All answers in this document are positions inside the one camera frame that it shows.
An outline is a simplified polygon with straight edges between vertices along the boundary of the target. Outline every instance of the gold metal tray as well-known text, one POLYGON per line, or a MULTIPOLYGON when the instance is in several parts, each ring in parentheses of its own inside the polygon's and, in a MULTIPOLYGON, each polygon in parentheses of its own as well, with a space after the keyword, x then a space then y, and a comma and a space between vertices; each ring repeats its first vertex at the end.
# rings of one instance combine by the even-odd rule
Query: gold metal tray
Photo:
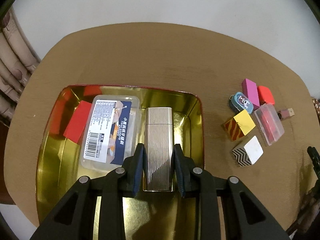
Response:
MULTIPOLYGON (((204 167, 204 144, 200 100, 189 93, 137 87, 70 86, 59 95, 40 147, 36 199, 41 223, 74 182, 86 175, 91 179, 105 173, 79 164, 80 146, 66 139, 63 132, 81 100, 92 102, 98 94, 128 95, 139 98, 142 109, 138 142, 144 142, 145 109, 171 107, 174 118, 174 143, 180 143, 186 156, 204 167)), ((194 239, 197 203, 182 199, 175 192, 144 192, 134 199, 123 199, 124 225, 129 239, 194 239)), ((97 200, 93 239, 98 239, 100 198, 97 200)))

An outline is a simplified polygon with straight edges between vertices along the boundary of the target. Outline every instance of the transparent plastic box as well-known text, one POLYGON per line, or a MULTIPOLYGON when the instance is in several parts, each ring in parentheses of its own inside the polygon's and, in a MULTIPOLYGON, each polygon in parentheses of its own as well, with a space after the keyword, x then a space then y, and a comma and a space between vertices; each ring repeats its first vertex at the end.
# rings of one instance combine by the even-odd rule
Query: transparent plastic box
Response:
POLYGON ((141 110, 137 97, 96 96, 84 130, 79 158, 81 165, 101 172, 120 167, 123 160, 135 151, 140 122, 141 110))
POLYGON ((261 131, 264 134, 268 145, 272 145, 284 134, 284 128, 278 114, 271 103, 260 106, 254 111, 261 131))

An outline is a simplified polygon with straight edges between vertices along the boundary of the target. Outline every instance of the pink block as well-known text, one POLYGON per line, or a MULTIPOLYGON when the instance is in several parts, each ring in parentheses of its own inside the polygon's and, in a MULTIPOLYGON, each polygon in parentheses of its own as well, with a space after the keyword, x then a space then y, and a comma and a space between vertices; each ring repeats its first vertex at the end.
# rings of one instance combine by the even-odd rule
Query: pink block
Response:
POLYGON ((257 110, 260 107, 257 84, 246 78, 242 82, 242 90, 244 95, 253 104, 253 109, 257 110))

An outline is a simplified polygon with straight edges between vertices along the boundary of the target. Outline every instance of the blue tin case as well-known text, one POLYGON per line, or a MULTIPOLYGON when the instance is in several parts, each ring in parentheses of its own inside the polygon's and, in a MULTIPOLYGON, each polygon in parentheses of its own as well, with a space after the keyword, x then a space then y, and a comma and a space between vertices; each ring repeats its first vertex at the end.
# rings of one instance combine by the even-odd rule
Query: blue tin case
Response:
POLYGON ((229 106, 236 114, 242 110, 247 110, 249 114, 253 111, 253 104, 241 92, 237 92, 235 95, 230 97, 229 106))

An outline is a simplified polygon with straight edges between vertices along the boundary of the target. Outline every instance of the white block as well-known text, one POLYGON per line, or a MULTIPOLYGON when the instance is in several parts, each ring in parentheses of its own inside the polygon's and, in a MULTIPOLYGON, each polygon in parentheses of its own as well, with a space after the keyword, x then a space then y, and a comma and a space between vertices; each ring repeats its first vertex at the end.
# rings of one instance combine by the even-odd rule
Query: white block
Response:
POLYGON ((258 138, 253 136, 250 140, 245 140, 236 146, 232 153, 240 166, 249 166, 256 163, 263 154, 263 150, 258 138))

